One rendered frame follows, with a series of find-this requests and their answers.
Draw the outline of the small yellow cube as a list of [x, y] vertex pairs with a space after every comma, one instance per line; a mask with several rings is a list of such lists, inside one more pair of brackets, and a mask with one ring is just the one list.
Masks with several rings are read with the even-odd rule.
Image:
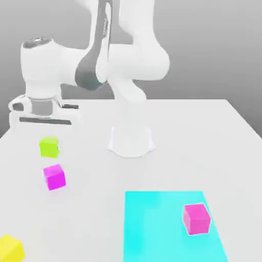
[[5, 234], [0, 238], [0, 262], [21, 262], [25, 258], [22, 242]]

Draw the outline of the small pink cube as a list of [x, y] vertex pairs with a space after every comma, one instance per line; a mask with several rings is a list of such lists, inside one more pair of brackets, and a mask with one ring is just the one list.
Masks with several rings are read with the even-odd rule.
[[182, 220], [188, 235], [209, 233], [211, 216], [204, 203], [185, 205]]

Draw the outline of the large cyan box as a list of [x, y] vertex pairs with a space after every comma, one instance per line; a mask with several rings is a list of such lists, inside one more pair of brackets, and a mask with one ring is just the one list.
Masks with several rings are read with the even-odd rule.
[[126, 191], [123, 262], [228, 262], [214, 222], [189, 235], [185, 205], [207, 204], [202, 191]]

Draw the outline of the small lime green cube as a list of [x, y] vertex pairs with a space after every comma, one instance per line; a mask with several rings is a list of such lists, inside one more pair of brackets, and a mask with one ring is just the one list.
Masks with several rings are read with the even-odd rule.
[[39, 143], [42, 157], [57, 158], [59, 155], [57, 137], [43, 137]]

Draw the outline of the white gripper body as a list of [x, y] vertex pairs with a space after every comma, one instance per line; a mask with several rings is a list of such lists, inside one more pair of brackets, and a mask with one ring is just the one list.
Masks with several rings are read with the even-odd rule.
[[72, 129], [80, 124], [80, 115], [70, 112], [47, 118], [37, 118], [19, 112], [11, 112], [9, 124], [10, 128], [15, 131]]

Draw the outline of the small magenta cube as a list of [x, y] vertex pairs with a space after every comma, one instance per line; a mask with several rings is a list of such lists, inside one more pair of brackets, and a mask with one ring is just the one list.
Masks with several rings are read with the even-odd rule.
[[43, 175], [49, 191], [66, 185], [66, 178], [60, 164], [45, 167], [43, 169]]

